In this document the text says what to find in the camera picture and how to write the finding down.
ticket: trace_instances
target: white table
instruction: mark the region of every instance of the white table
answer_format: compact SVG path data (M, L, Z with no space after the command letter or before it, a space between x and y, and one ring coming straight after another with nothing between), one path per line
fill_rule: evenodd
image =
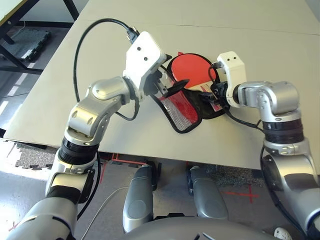
M68 115L76 104L72 72L77 43L94 20L113 17L139 31L150 32L172 56L178 51L198 53L215 61L220 53L235 51L246 64L248 81L292 82L300 93L304 133L319 168L319 23L307 4L302 0L163 0L158 3L89 1L4 137L50 146L61 144ZM91 31L79 54L80 98L92 82L122 74L129 46L124 29L118 25L100 24ZM259 119L256 109L232 111L246 121ZM120 112L133 114L133 104L122 107ZM133 122L117 115L111 118L99 150L259 169L262 140L260 132L225 115L203 120L189 133L176 133L161 109L148 97L141 103Z

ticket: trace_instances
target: floor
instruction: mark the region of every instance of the floor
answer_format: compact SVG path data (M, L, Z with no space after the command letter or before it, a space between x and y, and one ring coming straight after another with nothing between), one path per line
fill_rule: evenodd
M35 63L34 68L44 68L60 42L68 32L63 28L45 28L52 32L52 38ZM7 96L14 89L23 94L31 90L38 79L37 75L0 72L0 97ZM10 121L26 98L25 95L0 98L0 128L7 129ZM45 196L45 181L50 170L23 169L16 167L23 156L23 150L13 142L0 141L0 236L12 230L27 211ZM24 158L40 158L38 155L27 155ZM186 163L184 161L156 159L162 162L161 178L158 189L153 193L154 216L165 216L168 213L184 213L195 216L196 208L193 197L188 194L186 182ZM104 170L103 179L98 191L78 221L74 237L80 239L96 211L115 189L128 186L136 168L126 164L117 165L109 162ZM295 239L300 239L297 232L289 225L274 207L266 188L262 184L251 184L239 179L241 184L225 184L219 187L233 222L251 226L272 234L276 227L285 227ZM123 234L122 210L127 190L120 191L103 209L86 239L114 240Z
M12 36L21 27L14 27L9 33ZM48 40L43 50L40 52L35 62L25 62L29 68L44 69L49 60L57 50L61 41L68 32L68 28L42 27L42 30L51 32L51 38ZM0 66L11 66L12 64L0 57ZM15 112L27 97L27 93L36 83L39 75L21 74L18 72L0 71L0 128L8 129L10 121Z

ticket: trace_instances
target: mesh bag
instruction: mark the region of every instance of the mesh bag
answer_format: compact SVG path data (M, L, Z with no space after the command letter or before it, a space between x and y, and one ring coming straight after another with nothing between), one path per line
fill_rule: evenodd
M163 71L163 69L161 72L161 82L165 83L167 88L173 86L176 81L170 72ZM150 95L162 109L173 129L180 134L190 132L202 121L199 109L197 109L194 101L185 94L186 91L186 89L181 89L167 98L163 97L159 92L155 95Z
M181 134L188 133L197 127L202 119L216 118L222 114L220 105L206 102L204 93L213 94L211 85L219 83L218 73L211 68L209 60L198 54L180 54L168 64L168 68L160 68L159 79L165 88L179 85L189 80L186 88L177 88L175 94L165 98L160 92L151 94L168 118L173 129Z

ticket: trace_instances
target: gray floor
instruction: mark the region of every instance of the gray floor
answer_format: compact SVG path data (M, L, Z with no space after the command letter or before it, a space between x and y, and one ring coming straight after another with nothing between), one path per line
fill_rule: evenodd
M15 27L8 34L11 36L19 28L20 27ZM30 67L33 66L32 68L44 69L69 29L51 27L41 27L40 29L51 32L51 38L48 40L43 50L40 52L39 56L35 59L34 62L25 62L24 64L26 66L31 64ZM8 60L5 60L1 57L0 66L12 66L12 64ZM38 77L39 75L35 74L22 74L17 72L0 71L0 128L5 130L8 129L10 120L27 97L27 94L24 93L27 93L32 89ZM6 97L7 94L16 87L18 88L14 94L24 95Z
M159 159L162 162L162 173L158 189L153 193L154 216L166 216L168 213L184 213L195 216L196 208L193 197L188 194L185 175L186 163L176 160ZM16 225L24 214L37 201L44 197L45 181L35 173L42 170L28 170L29 177L0 171L0 213L1 231L5 232ZM92 217L105 198L114 190L130 184L136 168L127 164L117 165L109 162L104 171L102 183L87 211L78 221L75 238L80 239ZM220 191L229 212L230 221L241 223L272 234L276 227L285 227L299 239L296 231L288 224L273 203L264 187L252 186L250 197L234 194L248 194L249 186L225 186ZM123 234L122 210L127 190L116 194L87 234L86 239L115 240Z

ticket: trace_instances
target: gray cable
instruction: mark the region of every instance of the gray cable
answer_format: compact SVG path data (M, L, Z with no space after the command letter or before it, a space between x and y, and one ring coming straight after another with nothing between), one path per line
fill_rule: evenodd
M15 36L17 36L21 32L21 30L24 29L25 27L26 27L26 21L23 21L23 27L20 28L11 38L13 39Z
M122 189L128 189L128 186L124 186L124 187L120 187L117 190L115 190L113 193L111 193L102 203L102 205L100 206L100 208L98 209L98 211L96 212L96 214L94 215L93 219L91 220L88 228L86 229L85 233L83 234L81 240L84 240L87 233L89 232L89 229L91 228L92 224L94 223L94 221L96 220L96 218L98 217L98 215L100 214L100 212L102 211L102 209L105 207L105 205L108 203L108 201L113 197L114 194L116 194L118 191L122 190Z

